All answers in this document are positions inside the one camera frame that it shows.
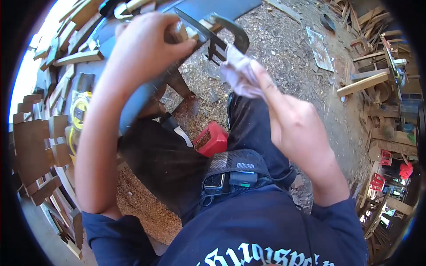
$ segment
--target tape measure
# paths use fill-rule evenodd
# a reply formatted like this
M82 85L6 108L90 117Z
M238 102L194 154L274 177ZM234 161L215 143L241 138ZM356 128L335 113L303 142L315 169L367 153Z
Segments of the tape measure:
M70 113L72 125L78 131L81 131L83 128L84 115L87 112L91 98L91 92L73 91L72 108Z

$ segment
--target red plastic stool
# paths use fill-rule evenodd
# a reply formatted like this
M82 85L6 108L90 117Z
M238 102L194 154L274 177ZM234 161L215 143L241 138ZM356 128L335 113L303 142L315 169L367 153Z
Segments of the red plastic stool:
M378 173L374 173L373 180L370 182L370 189L382 191L385 186L385 179Z
M226 151L228 133L216 121L211 121L192 144L195 145L207 133L210 133L210 139L206 144L197 149L199 153L207 157L212 157L215 153Z
M392 164L392 153L387 150L382 150L382 160L380 161L381 165L391 166Z

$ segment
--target t-shirt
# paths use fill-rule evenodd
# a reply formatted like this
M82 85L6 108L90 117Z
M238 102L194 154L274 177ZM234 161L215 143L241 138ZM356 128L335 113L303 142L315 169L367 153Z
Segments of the t-shirt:
M138 218L117 221L83 212L98 265L366 265L368 250L352 198L302 217L275 185L203 209L158 257Z
M402 179L409 178L410 175L413 173L413 165L411 163L408 163L408 165L402 163L400 169L400 176L402 177Z

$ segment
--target cloth rag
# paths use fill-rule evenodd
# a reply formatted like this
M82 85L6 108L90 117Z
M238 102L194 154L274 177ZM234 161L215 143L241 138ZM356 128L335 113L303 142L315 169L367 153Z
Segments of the cloth rag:
M232 90L239 96L248 98L262 98L266 101L265 94L251 68L251 60L242 54L234 45L228 44L225 49L226 58L219 67L224 80L229 83Z

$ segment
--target leg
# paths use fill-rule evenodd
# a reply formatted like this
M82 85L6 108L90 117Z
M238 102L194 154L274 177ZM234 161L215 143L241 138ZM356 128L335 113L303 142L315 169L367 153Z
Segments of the leg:
M255 150L262 155L273 179L284 177L290 167L288 159L272 144L266 103L262 99L249 99L235 93L231 96L228 150ZM288 190L294 178L295 174L275 183Z
M208 158L153 120L138 120L123 136L120 151L138 179L167 208L192 219Z

